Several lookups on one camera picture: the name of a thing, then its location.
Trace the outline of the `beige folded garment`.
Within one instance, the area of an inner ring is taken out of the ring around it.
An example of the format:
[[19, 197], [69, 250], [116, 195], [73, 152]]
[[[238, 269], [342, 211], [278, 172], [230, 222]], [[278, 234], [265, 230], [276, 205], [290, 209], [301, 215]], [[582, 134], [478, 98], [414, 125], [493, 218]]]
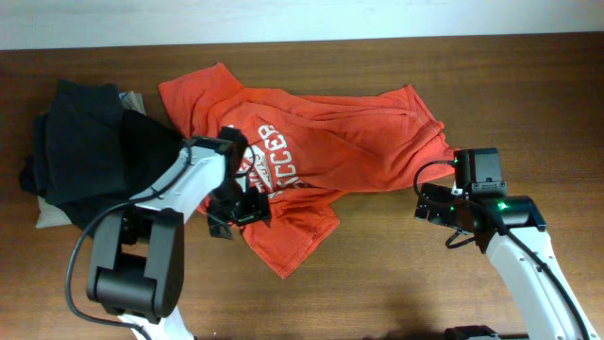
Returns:
[[[127, 110], [136, 111], [146, 115], [143, 95], [133, 91], [119, 93], [119, 99], [122, 106]], [[72, 222], [65, 212], [61, 209], [48, 204], [44, 198], [38, 196], [40, 214], [36, 223], [37, 229], [60, 227], [71, 225]]]

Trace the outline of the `black folded shirt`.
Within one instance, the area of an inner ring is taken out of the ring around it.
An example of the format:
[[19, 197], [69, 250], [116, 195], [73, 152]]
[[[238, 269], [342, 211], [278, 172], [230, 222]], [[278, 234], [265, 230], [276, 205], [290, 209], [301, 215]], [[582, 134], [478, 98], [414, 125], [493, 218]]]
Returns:
[[[45, 199], [38, 188], [34, 151], [25, 159], [19, 175], [23, 191]], [[157, 121], [134, 110], [124, 110], [120, 125], [120, 146], [126, 165], [127, 187], [120, 192], [98, 195], [78, 201], [53, 205], [67, 214], [72, 224], [82, 229], [106, 208], [129, 200], [132, 196], [151, 186], [175, 162], [182, 147], [181, 136]]]

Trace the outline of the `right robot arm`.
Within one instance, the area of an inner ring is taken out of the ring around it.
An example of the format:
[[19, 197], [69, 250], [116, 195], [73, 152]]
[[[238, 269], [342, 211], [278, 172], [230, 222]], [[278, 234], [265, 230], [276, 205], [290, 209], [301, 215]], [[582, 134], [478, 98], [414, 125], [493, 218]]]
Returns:
[[475, 244], [509, 289], [527, 339], [596, 339], [556, 259], [534, 200], [511, 196], [495, 148], [454, 152], [447, 188], [415, 181], [419, 220], [453, 229], [449, 249]]

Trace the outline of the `red printed t-shirt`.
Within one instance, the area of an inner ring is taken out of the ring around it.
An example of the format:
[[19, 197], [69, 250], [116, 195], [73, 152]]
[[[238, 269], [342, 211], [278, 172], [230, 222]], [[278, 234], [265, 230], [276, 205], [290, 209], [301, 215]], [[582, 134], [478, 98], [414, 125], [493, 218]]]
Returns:
[[293, 95], [243, 85], [223, 64], [162, 82], [186, 137], [223, 127], [247, 138], [241, 169], [268, 195], [272, 218], [243, 227], [249, 246], [286, 278], [338, 226], [335, 200], [396, 191], [450, 173], [445, 127], [412, 86], [376, 96]]

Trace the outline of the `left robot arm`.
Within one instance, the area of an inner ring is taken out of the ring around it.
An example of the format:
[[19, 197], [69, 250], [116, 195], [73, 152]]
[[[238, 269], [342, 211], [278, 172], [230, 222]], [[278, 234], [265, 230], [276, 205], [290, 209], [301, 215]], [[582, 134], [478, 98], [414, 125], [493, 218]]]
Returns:
[[139, 339], [193, 338], [177, 308], [184, 226], [200, 204], [216, 238], [231, 238], [231, 226], [270, 222], [268, 195], [240, 168], [251, 148], [234, 127], [222, 127], [215, 138], [192, 137], [153, 184], [84, 229], [92, 237], [86, 293], [112, 316], [108, 325]]

